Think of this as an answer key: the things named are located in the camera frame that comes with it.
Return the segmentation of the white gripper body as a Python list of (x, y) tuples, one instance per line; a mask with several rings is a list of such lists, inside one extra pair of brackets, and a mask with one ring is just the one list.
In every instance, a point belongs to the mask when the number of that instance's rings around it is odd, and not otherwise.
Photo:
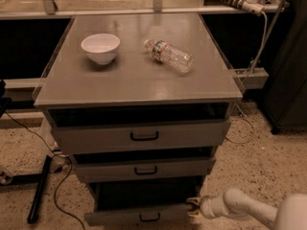
[(221, 198), (219, 196), (204, 196), (200, 200), (200, 213), (207, 219), (216, 219), (220, 210)]

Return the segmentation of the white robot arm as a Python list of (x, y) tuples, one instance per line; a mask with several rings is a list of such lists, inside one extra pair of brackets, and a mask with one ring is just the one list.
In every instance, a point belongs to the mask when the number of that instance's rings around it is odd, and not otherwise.
[(302, 193), (287, 196), (278, 208), (235, 188), (219, 196), (190, 197), (186, 203), (191, 207), (188, 215), (192, 218), (244, 220), (252, 217), (269, 230), (307, 230), (307, 195)]

